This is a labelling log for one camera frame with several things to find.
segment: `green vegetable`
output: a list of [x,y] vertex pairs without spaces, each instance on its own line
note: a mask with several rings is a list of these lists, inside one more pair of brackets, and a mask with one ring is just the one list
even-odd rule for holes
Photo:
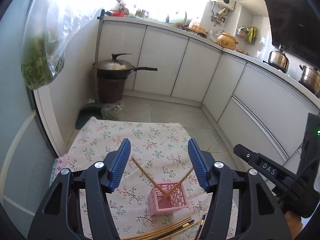
[[55,68],[49,66],[45,55],[44,35],[29,39],[25,45],[21,71],[24,81],[31,90],[50,84],[64,65],[64,52]]

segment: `floral pattern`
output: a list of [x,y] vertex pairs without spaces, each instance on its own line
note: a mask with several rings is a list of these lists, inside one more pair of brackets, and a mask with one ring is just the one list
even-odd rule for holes
[[[179,181],[192,167],[188,155],[190,136],[179,123],[141,123],[97,120],[92,117],[80,130],[69,152],[56,159],[51,180],[61,169],[72,171],[87,169],[106,155],[119,148],[124,138],[131,142],[131,155],[156,181]],[[110,211],[121,238],[144,234],[170,225],[192,215],[201,220],[208,212],[212,194],[199,186],[194,171],[183,182],[189,208],[173,214],[151,217],[148,195],[152,184],[145,175],[128,161],[119,187],[107,194]],[[237,208],[234,203],[228,230],[228,238],[234,236]],[[92,239],[85,190],[80,190],[81,219],[86,237]],[[198,225],[172,237],[172,240],[187,240],[195,237]]]

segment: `black range hood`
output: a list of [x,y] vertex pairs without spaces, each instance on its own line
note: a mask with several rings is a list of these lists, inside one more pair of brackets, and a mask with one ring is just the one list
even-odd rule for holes
[[307,0],[265,0],[272,45],[320,69],[320,21]]

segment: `faucet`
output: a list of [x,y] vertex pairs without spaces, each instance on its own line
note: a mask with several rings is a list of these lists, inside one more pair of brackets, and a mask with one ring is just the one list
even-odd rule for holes
[[184,30],[184,26],[186,25],[186,21],[187,21],[187,11],[184,11],[185,12],[185,17],[184,17],[184,20],[183,20],[183,23],[182,23],[182,30]]

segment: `black chopstick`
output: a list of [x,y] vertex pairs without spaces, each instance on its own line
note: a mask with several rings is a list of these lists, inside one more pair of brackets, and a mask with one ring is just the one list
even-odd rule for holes
[[152,240],[157,240],[157,239],[163,238],[163,237],[165,237],[165,236],[169,236],[169,235],[171,235],[171,234],[173,234],[173,233],[181,230],[182,228],[184,228],[184,227],[192,224],[193,222],[194,222],[194,220],[190,220],[189,222],[185,223],[184,225],[181,225],[181,226],[179,226],[179,227],[176,228],[176,229],[173,229],[173,230],[171,230],[171,231],[169,231],[169,232],[167,232],[167,233],[164,233],[164,234],[161,235],[161,236],[157,236],[156,238],[154,238],[154,239],[152,239]]
[[200,234],[200,232],[201,232],[201,228],[202,228],[202,225],[203,225],[203,223],[204,223],[204,218],[205,218],[205,215],[202,216],[202,220],[201,220],[201,223],[200,223],[198,232],[197,232],[197,234],[196,234],[195,240],[198,239],[198,236],[199,236],[199,234]]

